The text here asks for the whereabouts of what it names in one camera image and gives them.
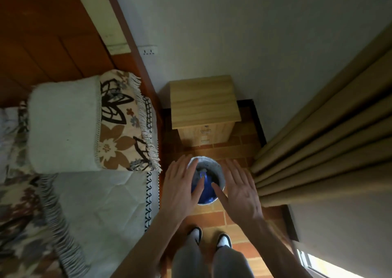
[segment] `foot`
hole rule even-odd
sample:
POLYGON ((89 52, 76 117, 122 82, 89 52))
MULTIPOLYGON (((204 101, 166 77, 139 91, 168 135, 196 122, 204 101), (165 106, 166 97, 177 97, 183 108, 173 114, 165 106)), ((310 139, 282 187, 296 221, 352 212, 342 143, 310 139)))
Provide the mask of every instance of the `foot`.
POLYGON ((229 246, 231 248, 230 237, 224 232, 219 235, 218 241, 216 243, 216 250, 223 246, 229 246))
POLYGON ((188 233, 188 237, 189 238, 193 238, 196 243, 199 245, 200 241, 202 240, 202 236, 203 236, 203 231, 200 227, 196 226, 194 227, 189 233, 188 233))

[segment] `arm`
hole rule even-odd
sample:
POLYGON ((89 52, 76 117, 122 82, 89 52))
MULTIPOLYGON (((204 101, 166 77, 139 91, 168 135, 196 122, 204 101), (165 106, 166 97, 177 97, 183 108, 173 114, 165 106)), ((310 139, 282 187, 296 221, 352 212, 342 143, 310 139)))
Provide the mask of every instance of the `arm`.
POLYGON ((182 156, 167 169, 161 208, 151 226, 112 274, 117 277, 154 277, 159 260, 184 218, 189 215, 203 192, 204 180, 191 194, 191 183, 198 160, 182 156))
POLYGON ((293 254, 270 231, 252 175, 237 161, 226 160, 223 165, 227 196, 213 183, 213 189, 230 218, 241 227, 255 246, 274 278, 311 278, 293 254))

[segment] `window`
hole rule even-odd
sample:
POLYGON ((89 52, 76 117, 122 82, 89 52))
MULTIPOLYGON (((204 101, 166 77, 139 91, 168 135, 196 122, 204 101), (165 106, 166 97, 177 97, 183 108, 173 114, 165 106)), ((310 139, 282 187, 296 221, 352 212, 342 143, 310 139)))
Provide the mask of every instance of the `window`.
POLYGON ((298 256, 300 257, 301 264, 308 271, 316 272, 314 277, 327 277, 327 278, 363 278, 359 275, 351 273, 338 266, 332 265, 331 263, 310 255, 304 251, 297 250, 298 256))

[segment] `gray pants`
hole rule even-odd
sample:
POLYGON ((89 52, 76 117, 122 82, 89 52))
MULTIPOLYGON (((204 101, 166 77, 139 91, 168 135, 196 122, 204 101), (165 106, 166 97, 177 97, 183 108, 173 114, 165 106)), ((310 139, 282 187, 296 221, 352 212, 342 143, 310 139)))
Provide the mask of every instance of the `gray pants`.
MULTIPOLYGON (((218 249, 214 255, 212 272, 214 278, 253 278, 245 256, 228 246, 218 249)), ((173 258, 173 278, 207 278, 207 265, 194 238, 188 237, 184 246, 173 258)))

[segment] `white wall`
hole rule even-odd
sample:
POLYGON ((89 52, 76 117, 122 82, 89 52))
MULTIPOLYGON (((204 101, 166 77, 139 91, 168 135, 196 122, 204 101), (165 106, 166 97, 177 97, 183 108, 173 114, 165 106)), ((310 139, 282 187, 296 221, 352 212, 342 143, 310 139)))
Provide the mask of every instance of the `white wall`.
POLYGON ((392 192, 291 205, 308 253, 365 278, 392 277, 392 192))
POLYGON ((164 107, 168 81, 231 74, 267 140, 391 20, 392 0, 118 0, 164 107))

